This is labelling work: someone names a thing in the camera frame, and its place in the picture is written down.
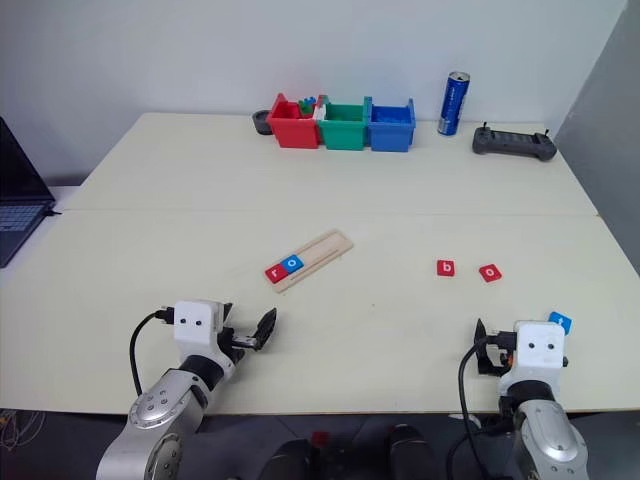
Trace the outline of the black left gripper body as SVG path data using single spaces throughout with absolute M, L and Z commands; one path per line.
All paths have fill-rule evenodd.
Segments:
M 224 327 L 218 335 L 218 346 L 233 363 L 238 363 L 245 356 L 246 350 L 259 350 L 256 338 L 237 336 L 231 327 Z

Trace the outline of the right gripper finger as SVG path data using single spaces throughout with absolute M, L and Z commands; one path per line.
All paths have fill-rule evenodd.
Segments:
M 487 353 L 487 343 L 489 340 L 489 336 L 487 335 L 487 331 L 483 321 L 481 319 L 478 319 L 474 332 L 474 342 L 478 343 L 481 340 L 483 340 L 483 343 L 480 344 L 475 350 L 478 373 L 492 374 L 493 363 Z

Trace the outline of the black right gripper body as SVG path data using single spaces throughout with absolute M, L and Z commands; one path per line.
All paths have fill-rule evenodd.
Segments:
M 491 374 L 506 374 L 512 368 L 516 344 L 517 334 L 513 331 L 498 331 L 488 336 L 487 345 L 497 349 L 499 360 L 498 363 L 489 360 Z

